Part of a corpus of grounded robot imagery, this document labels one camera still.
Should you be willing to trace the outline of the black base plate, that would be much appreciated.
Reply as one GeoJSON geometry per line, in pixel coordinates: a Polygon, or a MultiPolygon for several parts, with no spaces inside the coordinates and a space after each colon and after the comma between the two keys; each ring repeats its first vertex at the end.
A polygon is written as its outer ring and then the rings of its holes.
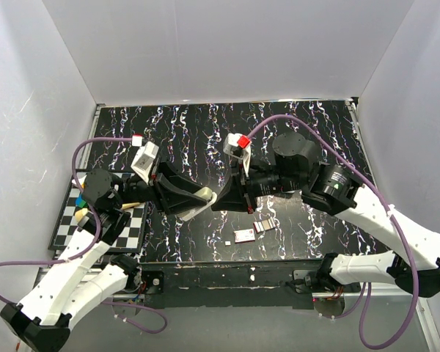
{"type": "Polygon", "coordinates": [[[161,288],[147,293],[152,308],[292,307],[312,309],[312,295],[297,293],[286,283],[294,272],[307,274],[319,259],[151,262],[143,273],[160,271],[161,288]]]}

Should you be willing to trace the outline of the beige stapler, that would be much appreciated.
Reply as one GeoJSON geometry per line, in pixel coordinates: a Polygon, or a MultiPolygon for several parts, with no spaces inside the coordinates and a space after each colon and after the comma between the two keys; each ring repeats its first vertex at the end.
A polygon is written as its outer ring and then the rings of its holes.
{"type": "Polygon", "coordinates": [[[195,216],[199,215],[204,210],[207,210],[211,205],[213,205],[217,200],[217,194],[209,187],[203,187],[197,192],[194,193],[194,196],[197,197],[197,200],[200,201],[198,205],[192,205],[179,214],[177,217],[183,221],[188,221],[193,219],[195,216]]]}

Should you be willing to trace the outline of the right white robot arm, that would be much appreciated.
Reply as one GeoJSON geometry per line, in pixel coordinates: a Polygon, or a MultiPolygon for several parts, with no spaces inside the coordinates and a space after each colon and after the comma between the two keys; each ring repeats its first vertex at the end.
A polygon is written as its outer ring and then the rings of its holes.
{"type": "Polygon", "coordinates": [[[283,133],[273,141],[274,163],[251,160],[251,142],[228,134],[224,152],[231,156],[231,175],[214,211],[253,213],[260,197],[300,191],[304,204],[357,226],[388,247],[381,254],[327,254],[307,284],[325,291],[355,282],[393,284],[418,296],[440,292],[440,234],[402,213],[384,207],[376,192],[336,164],[320,160],[320,147],[299,133],[283,133]]]}

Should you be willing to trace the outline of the open staple box tray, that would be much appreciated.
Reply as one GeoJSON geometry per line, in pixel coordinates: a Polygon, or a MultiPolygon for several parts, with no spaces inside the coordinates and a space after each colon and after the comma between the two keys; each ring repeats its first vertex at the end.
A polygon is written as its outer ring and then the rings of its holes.
{"type": "Polygon", "coordinates": [[[264,219],[261,221],[255,221],[253,228],[256,233],[266,232],[276,228],[275,222],[272,218],[264,219]]]}

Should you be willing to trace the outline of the colourful toy block stack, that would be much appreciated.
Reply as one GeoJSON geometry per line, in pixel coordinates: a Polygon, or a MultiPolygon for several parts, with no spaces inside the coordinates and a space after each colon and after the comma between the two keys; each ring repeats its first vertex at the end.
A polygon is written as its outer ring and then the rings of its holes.
{"type": "Polygon", "coordinates": [[[72,179],[72,189],[70,191],[70,197],[74,198],[75,206],[77,208],[86,208],[87,202],[83,199],[80,189],[76,185],[76,181],[72,179]]]}

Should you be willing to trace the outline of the beige wooden peg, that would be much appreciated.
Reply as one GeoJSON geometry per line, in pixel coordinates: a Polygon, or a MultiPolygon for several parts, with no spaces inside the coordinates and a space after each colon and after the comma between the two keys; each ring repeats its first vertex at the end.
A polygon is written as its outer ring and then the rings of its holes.
{"type": "Polygon", "coordinates": [[[80,210],[77,210],[74,214],[76,222],[79,223],[87,214],[88,214],[87,208],[82,208],[80,210]]]}

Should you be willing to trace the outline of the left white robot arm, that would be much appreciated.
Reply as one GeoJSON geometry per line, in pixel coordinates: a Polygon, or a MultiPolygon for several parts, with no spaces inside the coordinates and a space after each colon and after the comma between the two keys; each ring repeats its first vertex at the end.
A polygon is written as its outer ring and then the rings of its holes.
{"type": "Polygon", "coordinates": [[[81,283],[130,222],[123,205],[152,202],[165,215],[187,219],[216,201],[215,192],[184,177],[167,161],[132,169],[135,174],[129,178],[105,169],[87,173],[82,196],[88,209],[66,249],[30,293],[1,310],[4,322],[33,351],[60,351],[88,312],[113,293],[140,288],[138,264],[123,254],[94,279],[81,283]]]}

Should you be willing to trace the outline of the checkered board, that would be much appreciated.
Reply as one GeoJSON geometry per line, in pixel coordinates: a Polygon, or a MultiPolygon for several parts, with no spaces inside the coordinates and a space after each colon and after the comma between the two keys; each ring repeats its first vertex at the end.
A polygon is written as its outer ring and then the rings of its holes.
{"type": "MultiPolygon", "coordinates": [[[[70,179],[65,200],[62,203],[60,213],[54,226],[54,232],[48,245],[49,250],[63,251],[70,243],[73,233],[77,229],[77,222],[74,214],[77,210],[80,210],[80,208],[75,206],[74,198],[70,197],[71,189],[72,178],[70,179]]],[[[127,211],[130,213],[131,219],[113,243],[112,247],[108,250],[108,253],[110,254],[140,253],[142,249],[147,209],[144,207],[144,203],[142,203],[135,208],[127,209],[127,211]]]]}

